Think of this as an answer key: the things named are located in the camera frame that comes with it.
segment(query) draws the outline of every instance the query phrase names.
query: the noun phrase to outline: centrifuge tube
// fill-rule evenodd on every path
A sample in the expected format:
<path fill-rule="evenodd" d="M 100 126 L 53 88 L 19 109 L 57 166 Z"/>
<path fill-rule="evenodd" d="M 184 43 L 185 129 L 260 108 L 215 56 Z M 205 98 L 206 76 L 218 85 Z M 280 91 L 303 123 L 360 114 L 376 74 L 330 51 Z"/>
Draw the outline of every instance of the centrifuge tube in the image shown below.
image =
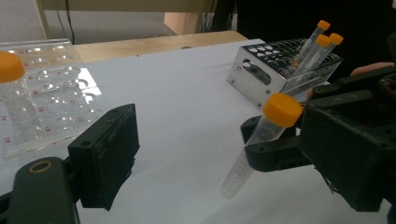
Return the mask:
<path fill-rule="evenodd" d="M 302 73 L 315 68 L 315 65 L 321 64 L 321 62 L 329 55 L 332 51 L 327 47 L 330 45 L 331 40 L 326 35 L 318 35 L 315 41 L 315 45 L 305 55 L 305 57 L 297 64 L 295 64 L 295 73 Z"/>
<path fill-rule="evenodd" d="M 21 59 L 0 51 L 0 99 L 9 114 L 17 142 L 31 141 L 42 134 L 23 75 Z"/>
<path fill-rule="evenodd" d="M 267 103 L 262 108 L 262 113 L 263 116 L 245 146 L 276 140 L 286 128 L 294 125 L 303 110 L 301 105 L 291 96 L 284 93 L 274 93 L 268 98 Z M 232 198 L 252 173 L 253 169 L 248 164 L 248 158 L 243 150 L 221 185 L 221 195 L 225 198 Z"/>
<path fill-rule="evenodd" d="M 305 40 L 304 45 L 301 47 L 299 54 L 297 55 L 296 60 L 300 61 L 305 57 L 309 50 L 315 45 L 315 40 L 318 38 L 319 35 L 323 34 L 327 31 L 330 27 L 330 24 L 324 20 L 318 22 L 317 28 L 314 32 Z"/>
<path fill-rule="evenodd" d="M 332 50 L 343 42 L 344 38 L 339 34 L 332 33 L 329 36 L 330 44 L 326 47 L 326 53 L 320 54 L 320 57 L 314 62 L 312 69 L 315 69 L 320 66 L 320 64 L 324 61 L 324 59 L 332 52 Z"/>

